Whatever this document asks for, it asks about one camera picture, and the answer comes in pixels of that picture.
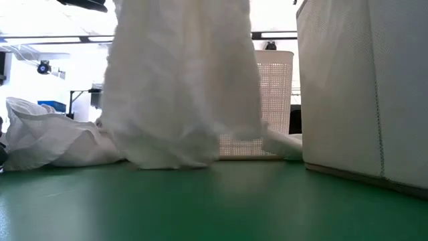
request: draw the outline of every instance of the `white storage box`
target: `white storage box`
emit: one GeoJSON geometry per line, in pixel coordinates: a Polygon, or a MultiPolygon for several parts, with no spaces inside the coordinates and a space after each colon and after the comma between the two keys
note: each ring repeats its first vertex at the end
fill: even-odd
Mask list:
{"type": "MultiPolygon", "coordinates": [[[[255,54],[260,73],[263,119],[269,129],[288,134],[294,54],[273,50],[258,50],[255,54]]],[[[221,159],[278,159],[262,151],[262,143],[262,139],[235,141],[224,135],[220,138],[221,159]]]]}
{"type": "Polygon", "coordinates": [[[427,16],[426,0],[303,2],[298,42],[310,169],[428,197],[427,16]]]}

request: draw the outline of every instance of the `green floor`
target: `green floor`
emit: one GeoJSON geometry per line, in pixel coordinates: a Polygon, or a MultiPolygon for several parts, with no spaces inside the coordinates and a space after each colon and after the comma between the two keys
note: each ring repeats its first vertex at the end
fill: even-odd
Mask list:
{"type": "Polygon", "coordinates": [[[0,175],[0,240],[428,240],[428,202],[305,171],[220,162],[0,175]]]}

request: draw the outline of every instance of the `white plastic basket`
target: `white plastic basket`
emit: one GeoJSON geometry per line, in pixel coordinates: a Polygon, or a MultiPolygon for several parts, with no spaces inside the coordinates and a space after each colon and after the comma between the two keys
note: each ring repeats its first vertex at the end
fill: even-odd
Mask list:
{"type": "MultiPolygon", "coordinates": [[[[269,129],[288,134],[292,95],[293,56],[288,51],[255,51],[260,73],[261,111],[269,129]]],[[[277,159],[261,149],[263,140],[220,138],[221,159],[277,159]]]]}

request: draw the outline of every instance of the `white laundry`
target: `white laundry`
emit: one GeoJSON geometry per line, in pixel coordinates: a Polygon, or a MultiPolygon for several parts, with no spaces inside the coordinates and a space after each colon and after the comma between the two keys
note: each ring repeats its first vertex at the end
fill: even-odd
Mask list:
{"type": "Polygon", "coordinates": [[[288,161],[303,161],[302,134],[285,135],[267,130],[261,148],[288,161]]]}
{"type": "Polygon", "coordinates": [[[6,99],[10,126],[6,133],[6,171],[22,171],[52,164],[82,167],[119,161],[108,133],[94,123],[79,123],[50,106],[26,100],[6,99]]]}
{"type": "Polygon", "coordinates": [[[220,134],[260,137],[249,0],[126,0],[102,123],[144,169],[206,167],[220,134]]]}

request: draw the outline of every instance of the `blue object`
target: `blue object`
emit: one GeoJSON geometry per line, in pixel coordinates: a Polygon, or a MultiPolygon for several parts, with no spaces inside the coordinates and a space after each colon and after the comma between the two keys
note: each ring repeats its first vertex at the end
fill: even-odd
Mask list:
{"type": "Polygon", "coordinates": [[[59,103],[57,101],[53,101],[53,100],[39,100],[37,101],[38,104],[42,105],[48,105],[48,106],[52,106],[57,112],[65,112],[66,111],[66,105],[59,103]]]}

